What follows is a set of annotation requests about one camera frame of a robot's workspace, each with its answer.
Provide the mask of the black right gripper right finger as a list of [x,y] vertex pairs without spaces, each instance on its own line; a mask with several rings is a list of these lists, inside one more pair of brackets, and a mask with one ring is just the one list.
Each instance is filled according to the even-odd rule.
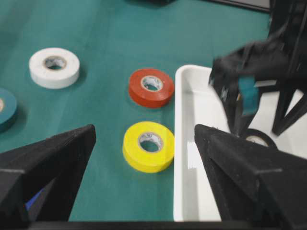
[[306,159],[201,124],[194,139],[222,220],[306,225]]

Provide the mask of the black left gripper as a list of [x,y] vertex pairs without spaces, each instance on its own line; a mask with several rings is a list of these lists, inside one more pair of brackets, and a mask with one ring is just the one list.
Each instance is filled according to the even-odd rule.
[[[307,2],[272,0],[267,39],[213,60],[208,84],[223,105],[229,130],[241,136],[259,109],[255,81],[280,84],[272,132],[279,136],[307,113]],[[288,112],[296,90],[303,93]]]

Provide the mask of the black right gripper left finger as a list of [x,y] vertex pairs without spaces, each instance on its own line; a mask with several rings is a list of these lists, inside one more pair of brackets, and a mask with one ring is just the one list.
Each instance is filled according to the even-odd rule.
[[[95,142],[89,124],[1,153],[0,221],[69,220]],[[42,188],[27,211],[25,203]]]

